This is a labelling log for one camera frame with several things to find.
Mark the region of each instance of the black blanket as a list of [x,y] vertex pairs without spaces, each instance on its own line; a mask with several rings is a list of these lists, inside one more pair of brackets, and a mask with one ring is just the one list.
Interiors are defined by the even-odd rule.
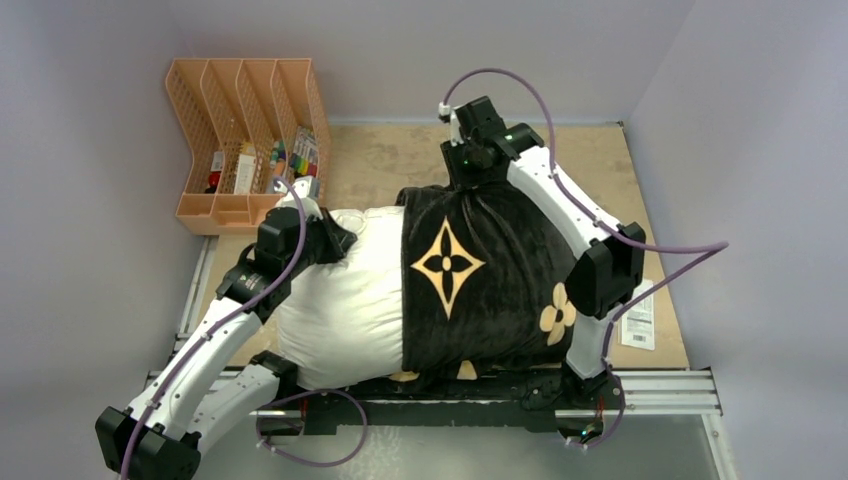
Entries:
[[575,259],[554,226],[506,182],[412,187],[403,205],[403,369],[416,382],[476,379],[497,365],[561,362]]

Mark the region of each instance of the gray wall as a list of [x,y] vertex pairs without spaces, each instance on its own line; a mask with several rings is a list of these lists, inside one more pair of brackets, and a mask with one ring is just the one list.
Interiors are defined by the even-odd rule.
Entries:
[[[435,121],[450,84],[473,68],[511,68],[546,92],[559,121],[618,121],[639,101],[694,0],[171,0],[199,56],[313,57],[335,120]],[[538,118],[504,78],[503,114]]]
[[4,478],[107,478],[94,420],[167,358],[199,249],[163,87],[188,53],[161,1],[0,6]]
[[[848,478],[848,3],[700,0],[626,123],[743,478]],[[682,264],[666,259],[667,267]]]

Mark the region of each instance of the orange plastic organizer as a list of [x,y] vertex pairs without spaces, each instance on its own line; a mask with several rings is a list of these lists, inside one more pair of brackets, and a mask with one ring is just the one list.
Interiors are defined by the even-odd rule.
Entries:
[[[177,207],[177,218],[189,230],[198,235],[255,233],[280,199],[264,193],[273,173],[274,141],[282,140],[291,158],[299,125],[315,133],[323,205],[330,128],[311,59],[178,58],[165,86],[191,148],[191,173]],[[256,147],[256,169],[250,193],[236,195],[236,167],[245,141]],[[216,151],[224,152],[218,189],[204,193]],[[277,173],[293,180],[286,161],[277,164]]]

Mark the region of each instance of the purple cable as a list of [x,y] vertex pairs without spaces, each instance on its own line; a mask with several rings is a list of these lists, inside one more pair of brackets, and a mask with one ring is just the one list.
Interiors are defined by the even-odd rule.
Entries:
[[497,73],[499,75],[505,75],[507,77],[510,77],[513,80],[517,81],[518,83],[524,85],[524,88],[526,88],[527,91],[529,91],[530,94],[533,95],[533,98],[536,99],[536,102],[539,104],[539,107],[542,109],[542,114],[545,116],[545,123],[548,127],[548,150],[550,152],[549,166],[550,166],[550,170],[551,170],[551,176],[553,177],[554,182],[556,183],[559,190],[563,193],[563,195],[565,195],[565,197],[571,203],[573,203],[574,206],[576,206],[578,209],[580,209],[581,212],[583,212],[586,216],[588,216],[601,229],[603,229],[605,232],[609,233],[611,236],[615,237],[615,239],[620,241],[621,243],[624,243],[625,245],[631,246],[633,248],[639,248],[641,250],[646,250],[646,251],[650,251],[650,252],[657,252],[657,253],[675,254],[675,255],[682,255],[682,254],[691,255],[691,254],[698,254],[698,253],[702,254],[702,255],[698,256],[697,258],[695,258],[694,260],[692,260],[691,262],[684,265],[683,267],[681,267],[679,270],[672,273],[671,275],[665,277],[660,282],[657,282],[654,286],[652,286],[651,288],[642,292],[642,294],[637,295],[635,298],[633,298],[632,300],[627,302],[624,306],[622,306],[613,315],[612,321],[610,321],[609,326],[607,326],[606,333],[604,334],[604,345],[603,345],[603,350],[602,350],[602,355],[601,355],[601,362],[604,364],[604,369],[606,370],[607,374],[612,377],[613,381],[615,382],[616,387],[618,388],[619,392],[621,392],[621,398],[620,398],[620,401],[619,401],[618,415],[615,417],[615,420],[613,421],[610,428],[607,429],[607,431],[603,435],[601,435],[601,437],[598,438],[597,440],[593,441],[590,444],[584,445],[584,447],[594,447],[594,446],[597,446],[597,445],[600,445],[601,443],[603,443],[607,438],[609,438],[615,432],[615,430],[618,428],[618,425],[621,423],[621,418],[624,416],[624,409],[626,407],[626,402],[625,402],[625,398],[624,398],[624,388],[621,385],[621,378],[619,378],[616,375],[613,375],[612,365],[610,365],[606,361],[607,354],[609,353],[610,341],[612,339],[612,332],[613,332],[613,329],[615,328],[615,323],[628,310],[630,310],[634,305],[641,302],[642,300],[644,300],[648,296],[653,295],[654,292],[656,292],[660,288],[668,285],[669,283],[671,283],[672,281],[674,281],[675,279],[677,279],[678,277],[680,277],[684,273],[688,272],[689,270],[691,270],[692,268],[694,268],[696,265],[700,264],[704,260],[706,260],[706,259],[712,257],[713,255],[721,252],[722,250],[727,248],[728,243],[727,242],[718,242],[718,243],[714,243],[712,245],[704,245],[704,246],[699,246],[699,247],[660,247],[658,245],[649,245],[647,243],[642,243],[642,242],[637,242],[635,240],[631,240],[631,239],[625,237],[624,235],[622,235],[621,233],[619,233],[616,228],[613,228],[609,225],[606,225],[604,222],[598,220],[597,216],[594,214],[594,212],[592,212],[592,210],[590,210],[586,205],[584,205],[582,202],[580,202],[580,200],[577,197],[572,195],[571,192],[569,192],[568,189],[565,188],[565,185],[563,185],[562,180],[559,178],[559,175],[556,172],[556,135],[554,134],[554,122],[553,122],[553,119],[551,118],[551,112],[548,110],[548,106],[545,104],[545,101],[542,100],[542,96],[533,87],[533,85],[530,84],[530,82],[528,82],[527,80],[525,80],[524,78],[522,78],[518,74],[511,72],[509,70],[503,69],[503,68],[478,68],[476,70],[472,70],[472,71],[466,73],[465,75],[459,77],[459,79],[456,82],[454,82],[453,85],[451,85],[451,87],[448,89],[448,93],[445,95],[445,98],[442,101],[442,103],[444,103],[445,105],[449,105],[450,96],[453,94],[453,91],[456,90],[456,87],[458,87],[459,84],[461,84],[465,80],[467,80],[467,79],[469,79],[469,78],[471,78],[475,75],[479,75],[481,73]]
[[353,398],[349,393],[343,392],[341,390],[329,390],[329,389],[312,390],[312,391],[309,391],[309,392],[298,393],[297,395],[292,395],[290,397],[286,397],[286,398],[283,398],[283,399],[280,399],[280,400],[275,400],[275,401],[269,403],[268,405],[265,405],[265,407],[263,407],[263,408],[279,407],[279,406],[285,405],[286,403],[289,403],[289,402],[292,402],[292,401],[295,401],[295,400],[300,400],[301,398],[306,398],[306,397],[311,397],[313,395],[326,394],[326,393],[332,393],[334,395],[339,395],[339,396],[342,396],[342,397],[350,400],[350,402],[356,407],[356,409],[359,410],[359,416],[362,417],[362,436],[359,437],[359,443],[356,444],[356,447],[353,448],[353,451],[351,451],[349,454],[347,454],[346,457],[341,458],[339,460],[332,461],[332,462],[315,462],[315,461],[312,461],[312,460],[307,460],[305,458],[298,457],[296,455],[292,455],[291,453],[285,452],[283,450],[280,450],[277,447],[272,446],[270,443],[265,441],[264,438],[262,438],[262,432],[259,430],[259,420],[257,419],[256,420],[256,436],[259,437],[259,440],[260,440],[260,443],[262,444],[262,446],[265,447],[271,453],[275,453],[275,454],[277,454],[277,455],[279,455],[283,458],[288,458],[289,460],[291,460],[293,462],[297,462],[301,465],[306,465],[307,467],[321,467],[321,468],[337,467],[337,466],[347,462],[348,460],[352,459],[353,457],[355,457],[359,453],[359,451],[362,450],[362,446],[365,445],[365,438],[368,436],[368,419],[365,416],[365,409],[362,408],[362,405],[359,402],[357,402],[356,399]]
[[[287,191],[294,192],[294,188],[285,178],[278,177],[278,179],[283,183],[283,185],[286,186]],[[303,245],[306,243],[306,215],[304,213],[306,210],[303,207],[303,202],[300,200],[300,197],[298,197],[297,195],[292,195],[292,197],[294,197],[295,204],[297,205],[297,212],[300,220],[300,232],[297,237],[297,246],[294,249],[294,255],[292,256],[288,265],[286,265],[286,268],[283,270],[283,273],[281,273],[280,276],[277,277],[277,279],[274,280],[273,283],[271,283],[271,285],[268,285],[268,287],[265,290],[262,290],[259,295],[251,298],[247,301],[247,303],[245,303],[241,307],[233,310],[232,312],[228,313],[224,318],[215,322],[212,327],[209,328],[208,333],[210,337],[219,329],[221,329],[224,325],[229,323],[232,319],[236,318],[239,314],[244,313],[246,310],[253,308],[263,298],[268,296],[268,294],[270,294],[277,287],[279,287],[280,284],[283,283],[283,280],[285,280],[286,277],[291,274],[292,270],[297,264],[297,261],[300,259],[300,254],[303,252]],[[167,376],[165,376],[165,378],[162,380],[162,384],[159,385],[159,388],[156,390],[156,392],[153,393],[153,396],[150,398],[151,402],[154,405],[159,403],[159,401],[165,395],[165,391],[174,381],[174,378],[176,378],[177,374],[180,373],[180,371],[185,367],[188,361],[191,360],[194,354],[197,353],[197,351],[200,349],[204,342],[206,342],[206,339],[201,338],[198,341],[194,342],[194,344],[192,344],[190,347],[188,347],[186,354],[177,361],[176,365],[174,365],[174,368],[171,369]],[[135,428],[133,428],[133,431],[130,434],[130,439],[127,443],[127,448],[126,450],[124,450],[124,458],[121,462],[121,480],[127,480],[129,478],[130,460],[132,459],[132,454],[135,450],[135,444],[138,441],[138,436],[141,433],[141,428],[147,423],[147,420],[150,419],[150,415],[152,414],[153,408],[150,406],[145,407],[144,411],[139,416],[138,422],[135,424]]]

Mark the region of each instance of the purple hose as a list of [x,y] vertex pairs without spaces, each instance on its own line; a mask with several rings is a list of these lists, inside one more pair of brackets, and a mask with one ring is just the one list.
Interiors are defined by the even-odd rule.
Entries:
[[580,209],[580,211],[583,212],[586,216],[588,216],[593,222],[597,223],[597,225],[599,227],[601,227],[605,232],[609,233],[610,235],[615,237],[616,240],[624,243],[625,245],[629,245],[629,246],[634,247],[634,248],[639,248],[641,250],[646,250],[646,251],[650,251],[650,252],[657,252],[657,253],[669,253],[669,254],[676,254],[676,255],[680,255],[680,254],[691,255],[691,254],[698,254],[698,253],[702,254],[702,255],[698,256],[697,258],[695,258],[694,260],[692,260],[691,262],[684,265],[683,267],[681,267],[679,270],[672,273],[671,275],[665,277],[660,282],[657,282],[654,286],[652,286],[651,288],[642,292],[642,294],[637,295],[635,298],[633,298],[632,300],[627,302],[624,306],[622,306],[613,315],[612,321],[609,323],[609,326],[607,327],[607,331],[604,335],[604,345],[603,345],[603,350],[602,350],[603,353],[602,353],[601,361],[604,364],[604,369],[607,371],[607,374],[609,374],[613,378],[613,381],[615,382],[616,387],[618,387],[618,390],[621,392],[621,398],[620,398],[620,402],[619,402],[618,415],[615,417],[615,420],[613,421],[610,428],[607,429],[607,431],[600,438],[598,438],[597,440],[593,441],[590,444],[585,445],[586,447],[594,447],[594,446],[597,446],[597,445],[603,443],[604,440],[609,438],[610,435],[612,435],[613,432],[615,432],[615,430],[618,428],[618,425],[621,423],[621,417],[624,416],[624,408],[626,407],[626,403],[625,403],[625,399],[624,399],[624,388],[622,388],[622,386],[621,386],[621,379],[618,376],[613,375],[612,366],[609,363],[607,363],[607,361],[606,361],[607,354],[609,353],[609,345],[610,345],[610,340],[612,339],[612,332],[613,332],[613,328],[615,327],[615,323],[628,310],[630,310],[634,305],[641,302],[642,300],[644,300],[648,296],[653,295],[654,292],[656,292],[660,288],[668,285],[670,282],[672,282],[676,278],[680,277],[684,273],[688,272],[689,270],[694,268],[699,263],[701,263],[704,260],[712,257],[713,255],[721,252],[722,250],[727,248],[728,243],[727,242],[718,242],[718,243],[714,243],[712,245],[704,245],[704,246],[700,246],[700,247],[660,247],[658,245],[648,245],[646,243],[631,240],[631,239],[625,237],[624,235],[622,235],[621,233],[619,233],[616,228],[613,228],[613,226],[606,225],[604,222],[599,221],[597,219],[597,217],[595,216],[594,212],[592,212],[586,205],[584,205],[582,202],[580,202],[580,200],[578,198],[576,198],[574,195],[572,195],[571,192],[569,192],[567,188],[565,188],[565,185],[562,184],[562,180],[559,178],[559,175],[556,172],[556,135],[554,134],[554,122],[553,122],[553,119],[551,118],[551,112],[548,110],[548,106],[545,104],[545,101],[542,100],[542,96],[533,87],[533,85],[530,84],[530,82],[528,82],[527,80],[525,80],[524,78],[522,78],[518,74],[511,72],[509,70],[503,69],[503,68],[479,68],[477,70],[472,70],[472,71],[466,73],[465,75],[459,77],[459,79],[456,82],[454,82],[453,85],[451,85],[451,87],[448,89],[448,93],[445,95],[445,98],[442,101],[442,103],[444,103],[445,105],[449,105],[450,96],[451,96],[451,94],[453,94],[453,91],[456,90],[456,87],[458,87],[459,84],[461,84],[465,80],[469,79],[470,77],[473,77],[475,75],[479,75],[481,73],[497,73],[497,74],[500,74],[500,75],[505,75],[507,77],[510,77],[513,80],[517,81],[518,83],[524,85],[524,88],[526,88],[527,91],[529,91],[530,94],[533,95],[533,98],[536,99],[536,102],[539,104],[539,107],[542,109],[542,114],[545,116],[545,124],[548,127],[548,149],[549,149],[549,152],[550,152],[549,165],[550,165],[550,169],[551,169],[551,176],[553,177],[554,182],[556,183],[557,187],[559,187],[559,190],[562,192],[562,194],[565,195],[565,197],[571,203],[573,203],[574,206],[576,206],[578,209]]
[[339,466],[339,465],[347,462],[351,458],[355,457],[356,454],[358,454],[359,451],[362,450],[362,446],[365,445],[365,438],[368,436],[368,419],[365,416],[365,409],[362,408],[362,405],[359,402],[357,402],[356,399],[353,398],[349,393],[343,392],[341,390],[312,390],[312,391],[309,391],[309,392],[298,393],[297,395],[292,395],[290,397],[286,397],[286,398],[283,398],[283,399],[280,399],[280,400],[275,400],[275,401],[269,403],[268,405],[266,405],[263,408],[279,407],[279,406],[282,406],[286,403],[289,403],[289,402],[292,402],[292,401],[295,401],[295,400],[300,400],[301,398],[306,398],[306,397],[311,397],[313,395],[326,394],[326,393],[332,393],[334,395],[339,395],[339,396],[342,396],[342,397],[350,400],[350,402],[353,403],[353,405],[356,407],[356,409],[359,410],[359,416],[362,417],[362,436],[359,437],[359,443],[356,444],[356,447],[354,447],[353,450],[349,454],[347,454],[346,457],[341,458],[339,460],[332,461],[332,462],[315,462],[315,461],[312,461],[312,460],[307,460],[305,458],[298,457],[296,455],[292,455],[291,453],[288,453],[288,452],[284,452],[284,451],[272,446],[270,443],[266,442],[262,438],[262,432],[259,430],[259,420],[257,419],[256,420],[256,436],[259,437],[259,439],[262,443],[262,446],[265,447],[267,450],[269,450],[271,453],[275,453],[275,454],[277,454],[281,457],[288,458],[289,460],[291,460],[293,462],[297,462],[301,465],[306,465],[307,467],[323,467],[323,468],[336,467],[336,466]]
[[[279,177],[279,180],[283,183],[283,185],[286,186],[287,191],[294,192],[294,188],[285,178]],[[294,255],[292,256],[291,260],[289,260],[289,263],[288,265],[286,265],[286,268],[283,270],[283,273],[281,273],[280,276],[277,277],[277,279],[274,280],[273,283],[271,283],[271,285],[268,285],[268,287],[265,290],[262,290],[259,295],[251,298],[247,301],[247,303],[245,303],[241,307],[233,310],[224,318],[215,322],[212,327],[209,328],[208,333],[210,336],[220,330],[232,319],[236,318],[239,314],[244,313],[245,311],[253,308],[263,298],[268,296],[268,294],[270,294],[277,287],[279,287],[280,284],[283,283],[283,280],[285,280],[289,276],[289,274],[291,274],[292,270],[294,270],[297,261],[300,259],[300,254],[303,252],[303,245],[306,242],[306,215],[304,213],[306,210],[303,208],[303,202],[300,200],[300,197],[298,197],[297,195],[292,195],[292,197],[294,197],[295,204],[297,204],[297,212],[300,220],[300,232],[298,233],[297,246],[294,249]],[[176,376],[185,367],[188,361],[191,360],[194,354],[197,353],[197,351],[200,349],[204,342],[206,342],[206,339],[204,338],[201,338],[198,341],[194,342],[194,344],[188,347],[186,354],[180,357],[176,365],[174,365],[174,368],[172,368],[168,375],[165,376],[165,378],[162,380],[161,385],[159,385],[159,388],[153,393],[153,396],[150,398],[151,402],[154,405],[159,403],[159,401],[165,395],[165,391],[167,391],[168,387],[174,381]],[[138,436],[141,433],[142,427],[145,423],[147,423],[147,420],[150,419],[150,415],[152,414],[153,408],[150,406],[145,407],[144,411],[139,416],[138,422],[135,424],[135,428],[133,428],[133,431],[130,434],[130,439],[127,443],[127,448],[126,450],[124,450],[124,458],[121,462],[121,480],[127,480],[129,478],[130,459],[132,459],[133,451],[135,451],[135,444],[138,441]]]

